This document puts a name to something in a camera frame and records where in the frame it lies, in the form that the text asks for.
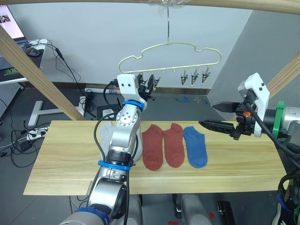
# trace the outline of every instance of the power strip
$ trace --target power strip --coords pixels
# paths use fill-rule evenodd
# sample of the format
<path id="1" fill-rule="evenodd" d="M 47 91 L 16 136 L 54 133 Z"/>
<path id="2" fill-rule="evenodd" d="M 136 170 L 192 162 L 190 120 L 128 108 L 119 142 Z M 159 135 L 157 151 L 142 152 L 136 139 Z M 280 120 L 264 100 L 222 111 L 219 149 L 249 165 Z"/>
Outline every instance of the power strip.
<path id="1" fill-rule="evenodd" d="M 44 127 L 44 128 L 37 128 L 34 130 L 31 130 L 27 133 L 27 141 L 32 141 L 38 138 L 45 137 L 47 132 L 48 132 L 49 127 Z"/>

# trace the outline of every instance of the wooden beam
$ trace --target wooden beam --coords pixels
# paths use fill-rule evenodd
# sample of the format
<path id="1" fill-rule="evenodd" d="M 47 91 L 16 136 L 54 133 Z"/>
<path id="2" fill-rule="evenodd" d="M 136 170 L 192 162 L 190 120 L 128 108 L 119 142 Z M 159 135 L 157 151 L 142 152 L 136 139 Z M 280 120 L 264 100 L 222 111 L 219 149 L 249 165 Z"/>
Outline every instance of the wooden beam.
<path id="1" fill-rule="evenodd" d="M 69 102 L 46 75 L 42 73 L 21 50 L 2 26 L 0 26 L 0 54 L 70 119 L 85 120 L 72 103 Z"/>
<path id="2" fill-rule="evenodd" d="M 162 2 L 162 0 L 0 0 L 0 5 L 45 2 L 120 2 L 151 4 L 153 2 Z M 300 14 L 299 0 L 189 0 L 185 2 L 184 5 L 244 8 L 280 13 Z"/>
<path id="3" fill-rule="evenodd" d="M 300 52 L 267 84 L 270 98 L 280 92 L 289 82 L 300 74 Z"/>

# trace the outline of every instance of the clothes hanger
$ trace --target clothes hanger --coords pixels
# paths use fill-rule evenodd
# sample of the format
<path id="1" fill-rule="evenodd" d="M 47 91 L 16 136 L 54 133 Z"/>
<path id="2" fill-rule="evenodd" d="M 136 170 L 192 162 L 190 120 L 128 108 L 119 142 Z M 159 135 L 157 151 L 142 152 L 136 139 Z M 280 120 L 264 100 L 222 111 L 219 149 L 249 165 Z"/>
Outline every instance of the clothes hanger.
<path id="1" fill-rule="evenodd" d="M 141 51 L 141 56 L 139 57 L 136 57 L 134 55 L 130 55 L 126 58 L 123 58 L 120 62 L 119 62 L 119 70 L 121 73 L 124 73 L 124 74 L 132 74 L 132 73 L 143 73 L 143 72 L 147 72 L 147 71 L 151 71 L 151 72 L 154 72 L 154 71 L 158 71 L 160 70 L 162 73 L 164 73 L 166 70 L 168 69 L 172 69 L 174 72 L 177 70 L 177 69 L 180 69 L 180 68 L 184 68 L 184 70 L 186 71 L 187 68 L 190 68 L 190 67 L 195 67 L 196 69 L 199 69 L 201 66 L 212 66 L 212 65 L 216 65 L 218 64 L 221 59 L 222 59 L 222 53 L 217 50 L 217 49 L 214 49 L 214 48 L 208 48 L 208 47 L 205 47 L 201 50 L 197 49 L 197 46 L 192 44 L 192 43 L 188 43 L 188 42 L 170 42 L 170 17 L 169 17 L 169 6 L 167 5 L 167 15 L 168 15 L 168 38 L 167 38 L 167 42 L 166 43 L 163 43 L 163 44 L 159 44 L 159 45 L 154 45 L 154 46 L 151 46 L 151 47 L 148 47 L 148 48 L 145 48 L 144 50 Z M 158 48 L 158 47 L 161 47 L 161 46 L 165 46 L 165 45 L 189 45 L 189 46 L 192 46 L 194 51 L 197 52 L 197 53 L 201 53 L 203 51 L 206 51 L 206 50 L 209 50 L 209 51 L 214 51 L 214 52 L 217 52 L 220 56 L 219 60 L 217 62 L 212 62 L 212 63 L 205 63 L 205 64 L 195 64 L 195 65 L 187 65 L 187 66 L 179 66 L 179 67 L 166 67 L 166 68 L 153 68 L 153 69 L 140 69 L 140 70 L 134 70 L 134 71 L 123 71 L 121 69 L 121 64 L 128 60 L 128 59 L 131 59 L 131 58 L 134 58 L 136 60 L 139 60 L 141 58 L 143 58 L 144 56 L 144 53 L 150 49 L 153 49 L 153 48 Z"/>

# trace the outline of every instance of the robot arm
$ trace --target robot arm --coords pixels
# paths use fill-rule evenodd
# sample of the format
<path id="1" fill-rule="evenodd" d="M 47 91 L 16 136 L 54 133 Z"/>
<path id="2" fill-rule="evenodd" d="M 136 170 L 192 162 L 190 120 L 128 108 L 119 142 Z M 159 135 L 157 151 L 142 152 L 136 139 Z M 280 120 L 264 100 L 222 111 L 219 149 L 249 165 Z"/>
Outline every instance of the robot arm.
<path id="1" fill-rule="evenodd" d="M 253 104 L 253 109 L 257 109 L 258 117 L 276 138 L 290 136 L 290 142 L 300 146 L 300 140 L 297 138 L 297 132 L 299 133 L 300 130 L 300 108 L 285 107 L 283 102 L 279 102 L 276 109 L 267 109 L 270 92 L 258 73 L 243 81 L 239 85 L 238 91 L 243 96 L 244 102 L 220 102 L 212 105 L 219 111 L 235 113 L 238 122 L 236 127 L 232 123 L 213 120 L 199 123 L 209 130 L 229 134 L 234 140 L 238 140 L 241 135 L 254 134 L 255 137 L 260 137 L 264 131 L 244 104 L 250 102 Z"/>
<path id="2" fill-rule="evenodd" d="M 125 101 L 116 116 L 117 125 L 107 156 L 98 162 L 101 167 L 89 194 L 88 207 L 80 208 L 60 225 L 108 225 L 126 212 L 136 132 L 140 127 L 141 113 L 147 108 L 147 100 L 154 100 L 150 94 L 158 81 L 152 75 L 146 86 L 142 74 L 137 77 L 121 74 L 117 80 Z"/>

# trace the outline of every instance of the power adapter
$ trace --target power adapter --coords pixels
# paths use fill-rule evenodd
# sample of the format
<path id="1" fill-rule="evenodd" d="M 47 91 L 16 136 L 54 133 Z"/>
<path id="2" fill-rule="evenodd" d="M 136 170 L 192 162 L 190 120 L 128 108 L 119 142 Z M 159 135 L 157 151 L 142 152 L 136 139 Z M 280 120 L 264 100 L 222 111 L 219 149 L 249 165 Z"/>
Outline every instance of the power adapter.
<path id="1" fill-rule="evenodd" d="M 30 149 L 32 147 L 32 144 L 29 141 L 24 141 L 20 144 L 20 149 L 21 151 L 27 151 L 28 149 Z"/>

